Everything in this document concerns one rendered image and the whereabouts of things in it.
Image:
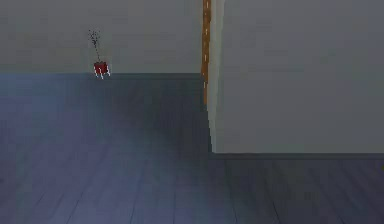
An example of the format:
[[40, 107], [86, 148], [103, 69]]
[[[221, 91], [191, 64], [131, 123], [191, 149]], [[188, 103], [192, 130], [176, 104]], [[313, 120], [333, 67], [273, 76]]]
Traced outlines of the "brown wooden room door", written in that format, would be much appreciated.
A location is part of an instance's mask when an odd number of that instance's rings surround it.
[[209, 54], [210, 54], [210, 22], [211, 0], [203, 0], [202, 22], [202, 63], [201, 75], [203, 77], [203, 102], [207, 104]]

